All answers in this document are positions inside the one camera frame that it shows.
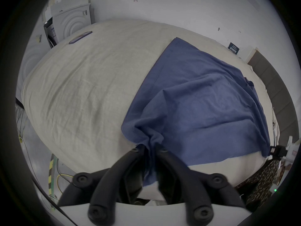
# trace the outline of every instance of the yellow cable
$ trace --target yellow cable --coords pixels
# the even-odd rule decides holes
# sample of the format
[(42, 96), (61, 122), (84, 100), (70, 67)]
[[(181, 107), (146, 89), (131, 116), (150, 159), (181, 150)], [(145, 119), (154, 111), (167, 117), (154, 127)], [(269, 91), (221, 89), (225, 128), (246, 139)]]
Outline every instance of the yellow cable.
[(60, 189), (60, 187), (58, 186), (58, 178), (61, 176), (61, 175), (63, 175), (63, 176), (67, 176), (67, 177), (73, 177), (73, 176), (71, 176), (71, 175), (68, 175), (68, 174), (59, 174), (58, 176), (57, 176), (57, 179), (56, 179), (56, 182), (57, 182), (57, 187), (58, 187), (58, 190), (61, 192), (61, 194), (63, 194), (63, 192), (62, 192), (62, 190)]

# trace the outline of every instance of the yellow and black striped tape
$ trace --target yellow and black striped tape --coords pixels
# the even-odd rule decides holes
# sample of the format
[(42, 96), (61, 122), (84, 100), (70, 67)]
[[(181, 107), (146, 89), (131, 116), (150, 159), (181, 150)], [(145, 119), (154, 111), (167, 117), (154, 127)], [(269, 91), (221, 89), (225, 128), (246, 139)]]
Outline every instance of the yellow and black striped tape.
[(55, 165), (57, 163), (58, 158), (52, 154), (51, 159), (50, 159), (50, 164), (49, 164), (49, 174), (48, 174), (48, 195), (51, 197), (55, 197), (55, 192), (54, 192), (54, 175), (55, 175)]

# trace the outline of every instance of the wrinkled fabric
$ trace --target wrinkled fabric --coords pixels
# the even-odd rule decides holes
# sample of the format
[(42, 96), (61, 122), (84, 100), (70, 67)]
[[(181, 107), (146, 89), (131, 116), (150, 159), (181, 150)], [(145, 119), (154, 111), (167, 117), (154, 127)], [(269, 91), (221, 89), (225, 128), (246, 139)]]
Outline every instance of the wrinkled fabric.
[(156, 181), (155, 144), (189, 165), (261, 151), (270, 139), (254, 85), (241, 71), (175, 38), (139, 88), (121, 126), (149, 150), (144, 185)]

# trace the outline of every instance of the beige bedsheet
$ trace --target beige bedsheet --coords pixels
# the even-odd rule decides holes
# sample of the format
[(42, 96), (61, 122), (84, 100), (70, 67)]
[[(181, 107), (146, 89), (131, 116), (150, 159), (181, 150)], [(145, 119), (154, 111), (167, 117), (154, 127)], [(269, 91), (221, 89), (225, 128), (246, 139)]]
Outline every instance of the beige bedsheet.
[[(68, 44), (86, 31), (93, 33)], [(239, 68), (253, 81), (273, 143), (271, 101), (249, 65), (212, 39), (140, 20), (113, 20), (85, 27), (37, 64), (24, 82), (22, 101), (43, 143), (75, 172), (111, 167), (135, 147), (122, 135), (122, 121), (145, 76), (175, 37)], [(257, 152), (191, 168), (222, 173), (236, 185), (264, 161)]]

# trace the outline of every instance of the white wall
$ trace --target white wall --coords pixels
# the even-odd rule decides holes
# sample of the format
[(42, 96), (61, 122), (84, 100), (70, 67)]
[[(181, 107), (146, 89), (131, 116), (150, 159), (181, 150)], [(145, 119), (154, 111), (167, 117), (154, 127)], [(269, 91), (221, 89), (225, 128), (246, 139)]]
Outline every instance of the white wall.
[(287, 86), (301, 129), (301, 70), (284, 25), (269, 0), (91, 0), (91, 7), (96, 22), (144, 19), (186, 28), (226, 47), (232, 42), (240, 48), (238, 56), (243, 60), (257, 47)]

